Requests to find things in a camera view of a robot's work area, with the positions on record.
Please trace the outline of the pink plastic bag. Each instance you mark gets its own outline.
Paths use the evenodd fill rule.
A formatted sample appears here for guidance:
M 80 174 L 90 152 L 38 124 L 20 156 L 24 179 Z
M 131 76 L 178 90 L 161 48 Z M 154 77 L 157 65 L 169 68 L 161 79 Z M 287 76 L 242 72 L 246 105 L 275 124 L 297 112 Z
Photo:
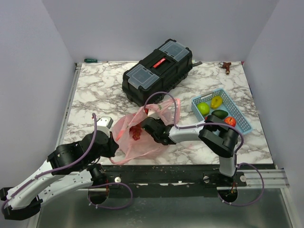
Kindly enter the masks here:
M 170 98 L 159 103 L 163 106 L 163 118 L 161 119 L 165 125 L 173 124 L 174 118 L 174 102 Z M 136 113 L 127 114 L 120 118 L 112 127 L 112 134 L 115 142 L 119 145 L 125 157 L 120 161 L 115 161 L 110 158 L 110 162 L 116 165 L 123 165 L 133 159 L 154 159 L 167 150 L 168 146 L 157 143 L 154 139 L 142 129 L 140 139 L 135 141 L 130 133 L 130 128 L 139 125 L 141 121 L 147 118 L 144 110 L 145 107 L 140 107 Z

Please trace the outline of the red fake grapes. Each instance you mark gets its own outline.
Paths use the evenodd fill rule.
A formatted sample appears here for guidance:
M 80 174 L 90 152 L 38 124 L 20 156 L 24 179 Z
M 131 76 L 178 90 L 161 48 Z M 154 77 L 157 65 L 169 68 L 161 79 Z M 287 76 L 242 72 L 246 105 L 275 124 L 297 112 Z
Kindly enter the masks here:
M 130 128 L 130 133 L 132 134 L 132 138 L 137 141 L 140 139 L 142 128 L 140 125 L 135 125 Z

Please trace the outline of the green fake apple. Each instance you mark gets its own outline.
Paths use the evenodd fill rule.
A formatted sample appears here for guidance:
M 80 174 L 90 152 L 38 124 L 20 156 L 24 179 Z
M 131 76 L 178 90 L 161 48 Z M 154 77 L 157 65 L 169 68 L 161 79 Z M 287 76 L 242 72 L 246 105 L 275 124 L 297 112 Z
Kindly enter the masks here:
M 208 115 L 209 112 L 210 112 L 210 107 L 209 107 L 209 105 L 208 105 L 207 103 L 205 103 L 205 102 L 199 103 L 199 104 L 197 105 L 197 109 L 198 109 L 198 111 L 199 111 L 203 116 Z

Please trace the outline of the yellow fake lemon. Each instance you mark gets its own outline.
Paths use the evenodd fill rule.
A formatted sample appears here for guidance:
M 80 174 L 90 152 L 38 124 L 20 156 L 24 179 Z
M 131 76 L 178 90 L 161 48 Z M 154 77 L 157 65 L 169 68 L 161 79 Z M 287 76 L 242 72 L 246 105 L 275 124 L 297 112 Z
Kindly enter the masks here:
M 223 99 L 221 96 L 215 96 L 212 98 L 211 102 L 210 102 L 210 107 L 212 109 L 217 109 L 219 108 L 223 103 Z

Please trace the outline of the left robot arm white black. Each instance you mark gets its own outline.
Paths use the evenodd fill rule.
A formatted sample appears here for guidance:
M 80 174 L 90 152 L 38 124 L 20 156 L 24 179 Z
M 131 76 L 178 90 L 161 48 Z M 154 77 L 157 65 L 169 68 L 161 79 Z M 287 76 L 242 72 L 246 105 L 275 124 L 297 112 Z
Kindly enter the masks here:
M 7 220 L 25 220 L 61 194 L 86 187 L 102 187 L 106 174 L 100 157 L 114 156 L 118 144 L 111 132 L 97 131 L 78 142 L 59 145 L 40 168 L 16 187 L 0 190 L 1 212 Z

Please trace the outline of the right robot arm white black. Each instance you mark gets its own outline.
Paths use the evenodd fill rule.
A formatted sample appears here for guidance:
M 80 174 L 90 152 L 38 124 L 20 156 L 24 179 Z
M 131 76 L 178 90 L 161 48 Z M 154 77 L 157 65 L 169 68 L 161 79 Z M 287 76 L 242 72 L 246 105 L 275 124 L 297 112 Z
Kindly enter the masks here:
M 240 133 L 221 119 L 211 115 L 193 126 L 165 125 L 161 119 L 148 117 L 140 126 L 162 145 L 202 141 L 219 157 L 219 182 L 229 186 L 236 180 L 235 146 Z

